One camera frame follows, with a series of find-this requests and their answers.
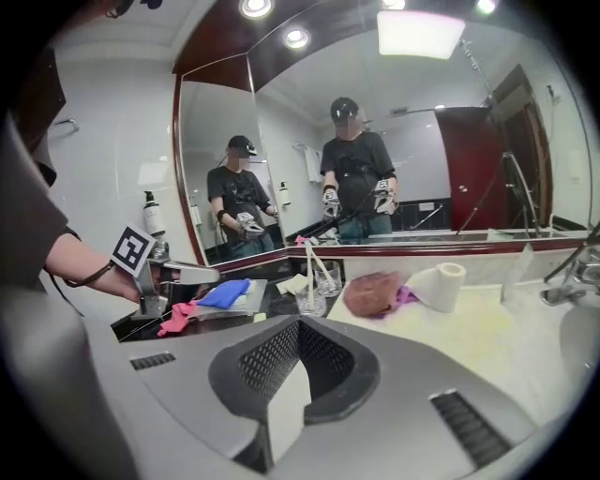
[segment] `recessed light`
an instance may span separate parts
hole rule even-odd
[[[447,60],[465,29],[461,19],[421,11],[382,10],[377,14],[379,53]]]
[[[296,28],[286,34],[284,41],[290,49],[301,49],[310,42],[310,34],[306,30]]]
[[[406,7],[406,0],[382,0],[383,6],[392,10],[402,10]]]
[[[496,9],[496,2],[494,0],[479,0],[477,2],[477,10],[484,15],[489,15]]]
[[[242,0],[240,11],[250,19],[264,17],[273,8],[272,0]]]

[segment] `chrome faucet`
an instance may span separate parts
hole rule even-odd
[[[591,235],[567,262],[545,278],[548,282],[568,266],[560,287],[541,292],[544,303],[553,307],[573,302],[585,296],[587,292],[600,295],[600,249],[593,246],[598,244],[600,237]]]

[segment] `pants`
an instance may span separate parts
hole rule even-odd
[[[259,253],[274,250],[273,240],[268,233],[248,242],[237,242],[230,245],[230,258],[229,260],[245,259]]]
[[[392,233],[392,220],[386,214],[358,214],[352,220],[340,222],[338,233],[341,244],[365,244],[370,235]]]

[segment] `rectangular ceiling light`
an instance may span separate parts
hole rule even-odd
[[[460,40],[465,22],[434,13],[382,10],[377,14],[377,27],[381,55],[447,60]]]

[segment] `black cap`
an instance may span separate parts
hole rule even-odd
[[[229,140],[227,147],[239,148],[242,152],[247,153],[249,157],[255,157],[258,155],[252,142],[244,135],[235,135],[235,137],[232,137],[232,139]]]
[[[347,97],[340,97],[331,104],[331,119],[334,123],[358,114],[358,104]]]

